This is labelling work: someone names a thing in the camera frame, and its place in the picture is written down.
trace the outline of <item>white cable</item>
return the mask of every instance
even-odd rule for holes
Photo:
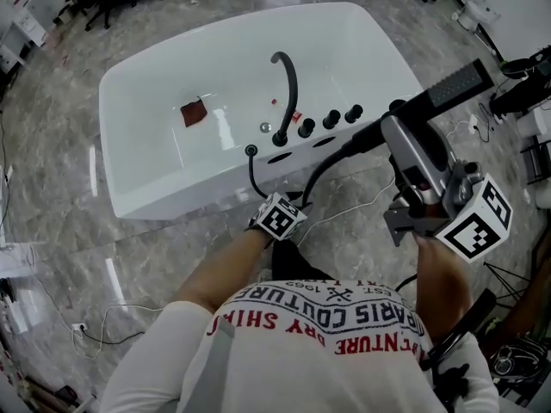
[[[33,262],[31,264],[31,262],[29,261],[28,259],[28,253],[31,252],[33,254]],[[52,297],[52,295],[47,291],[46,287],[44,286],[44,283],[42,283],[42,281],[40,281],[40,279],[36,276],[36,273],[34,272],[34,250],[33,250],[33,247],[32,246],[29,246],[29,251],[27,251],[27,255],[25,256],[26,260],[27,260],[27,264],[28,266],[30,267],[31,271],[33,272],[33,278],[40,284],[40,286],[42,287],[42,290],[44,291],[44,293],[48,296],[48,298],[50,299],[50,301],[52,302],[52,306],[53,306],[53,309],[58,313],[59,315],[59,318],[61,318],[61,323],[63,324],[63,326],[69,330],[69,332],[71,332],[71,340],[72,340],[72,346],[74,347],[75,349],[75,352],[77,352],[80,356],[88,359],[88,360],[95,360],[96,357],[100,354],[100,352],[102,351],[102,346],[103,346],[103,331],[104,331],[104,328],[105,328],[105,321],[107,320],[107,314],[109,312],[109,310],[115,308],[115,307],[137,307],[137,308],[140,308],[140,309],[145,309],[146,311],[152,311],[152,312],[156,312],[156,311],[162,311],[164,308],[160,308],[160,309],[152,309],[151,307],[145,307],[145,306],[140,306],[140,305],[112,305],[110,307],[108,307],[106,310],[105,310],[105,313],[103,314],[103,322],[102,322],[102,336],[100,337],[100,347],[99,349],[97,350],[97,352],[94,354],[94,356],[88,356],[86,354],[83,354],[82,352],[80,352],[77,348],[77,344],[75,343],[75,336],[77,338],[80,338],[81,340],[84,339],[84,336],[83,336],[83,333],[82,332],[78,332],[78,334],[75,334],[75,330],[73,328],[71,328],[69,326],[69,324],[67,324],[67,322],[65,321],[65,319],[63,318],[63,315],[61,315],[61,312],[59,311],[58,307],[56,306],[56,303]]]
[[[33,254],[33,263],[28,260],[28,253],[31,252]],[[59,311],[58,307],[56,306],[56,303],[52,297],[52,295],[47,291],[46,287],[44,286],[44,283],[40,281],[40,279],[36,276],[36,273],[34,272],[34,250],[32,246],[29,246],[29,249],[27,251],[27,254],[25,255],[25,259],[27,260],[28,267],[31,269],[31,272],[33,273],[33,278],[36,280],[36,282],[42,287],[42,290],[47,295],[47,297],[50,299],[50,302],[52,303],[53,309],[58,313],[59,318],[61,319],[61,323],[63,326],[71,332],[73,337],[75,336],[75,331],[67,324],[65,319],[63,318],[63,315],[61,315],[61,312]],[[80,333],[80,336],[78,336],[80,339],[83,338],[83,334]]]
[[[459,126],[460,126],[461,124],[468,124],[468,123],[469,123],[469,121],[467,121],[467,120],[460,120],[460,121],[455,125],[454,130],[452,130],[451,132],[449,132],[449,133],[446,135],[446,138],[447,138],[449,135],[452,135],[452,134],[454,134],[455,132],[457,132],[457,129],[459,128]]]
[[[483,120],[482,118],[479,118],[477,115],[476,116],[476,119],[479,120],[482,124],[484,124],[486,127],[490,127],[490,119],[489,118],[486,118],[484,117],[485,120]]]
[[[375,196],[375,198],[370,201],[369,203],[362,203],[361,205],[356,205],[356,206],[353,206],[352,208],[349,208],[347,210],[344,210],[344,211],[341,211],[340,213],[337,213],[335,214],[334,216],[331,216],[327,219],[323,219],[323,220],[320,220],[319,222],[316,222],[315,224],[313,224],[312,226],[310,226],[310,228],[308,228],[308,230],[304,233],[304,236],[302,236],[302,239],[297,243],[297,246],[300,246],[302,244],[302,242],[304,242],[304,239],[306,238],[306,236],[310,233],[310,231],[315,228],[316,226],[318,225],[321,225],[321,224],[324,224],[325,222],[329,222],[330,220],[333,220],[334,218],[338,217],[338,216],[342,216],[343,214],[346,214],[350,211],[354,211],[358,208],[361,208],[361,207],[366,207],[368,205],[373,205],[375,203],[375,201],[379,198],[379,196],[387,189],[389,189],[390,187],[392,187],[392,185],[394,185],[394,180],[396,178],[393,177],[393,179],[390,181],[390,183],[388,185],[386,185],[379,193],[377,193],[377,195]]]
[[[98,348],[98,350],[96,351],[96,353],[94,354],[94,356],[88,356],[86,354],[82,354],[78,351],[77,349],[77,344],[75,344],[75,336],[74,336],[74,331],[73,331],[73,336],[72,336],[72,345],[73,347],[75,348],[75,350],[77,351],[78,354],[80,354],[81,356],[83,356],[84,358],[87,358],[89,360],[95,360],[96,357],[100,354],[100,352],[102,351],[102,346],[103,346],[103,331],[104,331],[104,328],[105,328],[105,322],[107,320],[107,314],[108,312],[115,308],[115,307],[137,307],[137,308],[140,308],[140,309],[145,309],[146,311],[151,311],[151,312],[159,312],[159,311],[162,311],[164,308],[161,307],[159,309],[152,309],[151,307],[146,307],[146,306],[140,306],[140,305],[112,305],[110,307],[108,307],[104,314],[103,314],[103,321],[102,321],[102,334],[100,336],[100,347]]]

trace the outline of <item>wrist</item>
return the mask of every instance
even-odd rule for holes
[[[249,226],[245,229],[245,232],[254,234],[254,237],[261,239],[264,245],[269,245],[274,239],[271,234],[269,234],[259,225]]]

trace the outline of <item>hand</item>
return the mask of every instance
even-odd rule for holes
[[[413,233],[419,248],[418,267],[450,269],[463,274],[466,263],[444,243],[435,238],[423,238]]]

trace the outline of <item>black hose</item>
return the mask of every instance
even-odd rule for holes
[[[296,103],[299,99],[299,84],[296,79],[296,71],[294,70],[293,61],[285,52],[276,52],[272,55],[271,62],[277,63],[279,60],[283,62],[285,71],[287,72],[287,80],[289,84],[289,101],[285,115],[283,116],[282,125],[279,130],[275,132],[272,141],[274,145],[283,147],[287,143],[287,129],[293,119],[294,111],[296,110]]]
[[[255,171],[253,169],[253,159],[258,153],[258,148],[256,145],[247,145],[245,147],[245,154],[249,157],[249,180],[251,181],[252,188],[264,199],[268,199],[268,195],[263,193],[263,191],[258,187],[255,181]]]
[[[344,154],[341,151],[336,151],[333,154],[326,157],[321,163],[316,167],[313,173],[308,179],[308,183],[304,188],[304,194],[302,195],[302,209],[308,205],[308,196],[312,192],[312,188],[315,183],[318,181],[319,177],[324,174],[331,166],[335,165],[338,161],[344,158]]]

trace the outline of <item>black curved spout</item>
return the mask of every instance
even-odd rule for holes
[[[287,129],[291,120],[293,119],[293,113],[296,109],[296,102],[299,98],[299,84],[296,80],[296,72],[294,71],[293,61],[285,52],[276,52],[272,55],[271,62],[277,63],[279,60],[283,62],[285,71],[287,72],[287,80],[289,82],[289,102],[287,109],[285,110],[285,116],[283,116],[282,126],[275,132],[272,137],[272,142],[278,147],[283,147],[287,143]]]

